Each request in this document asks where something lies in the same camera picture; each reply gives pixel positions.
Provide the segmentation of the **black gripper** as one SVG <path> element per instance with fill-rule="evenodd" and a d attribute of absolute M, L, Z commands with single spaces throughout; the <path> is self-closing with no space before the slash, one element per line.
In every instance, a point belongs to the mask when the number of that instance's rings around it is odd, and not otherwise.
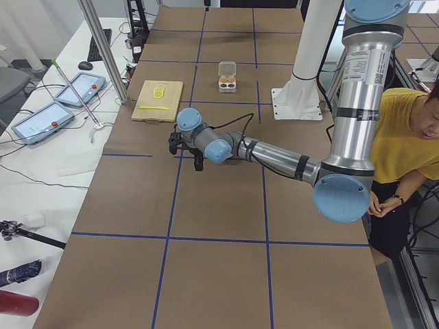
<path fill-rule="evenodd" d="M 202 158 L 202 152 L 196 148 L 191 147 L 188 144 L 185 144 L 184 148 L 188 150 L 194 158 L 194 168 L 196 171 L 201 171 L 201 158 Z"/>

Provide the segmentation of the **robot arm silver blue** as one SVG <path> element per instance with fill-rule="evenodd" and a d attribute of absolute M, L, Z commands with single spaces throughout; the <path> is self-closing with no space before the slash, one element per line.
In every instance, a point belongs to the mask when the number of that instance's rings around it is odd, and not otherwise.
<path fill-rule="evenodd" d="M 369 206 L 375 173 L 370 151 L 390 54 L 403 39 L 409 3 L 311 1 L 291 79 L 272 90 L 272 104 L 278 120 L 313 119 L 320 114 L 318 71 L 339 8 L 346 11 L 345 50 L 337 86 L 340 95 L 331 110 L 331 149 L 325 159 L 314 160 L 243 132 L 217 132 L 195 108 L 178 114 L 168 140 L 170 152 L 190 151 L 197 170 L 202 170 L 204 159 L 220 164 L 237 156 L 258 162 L 279 175 L 312 185 L 313 202 L 327 219 L 340 223 L 360 219 Z"/>

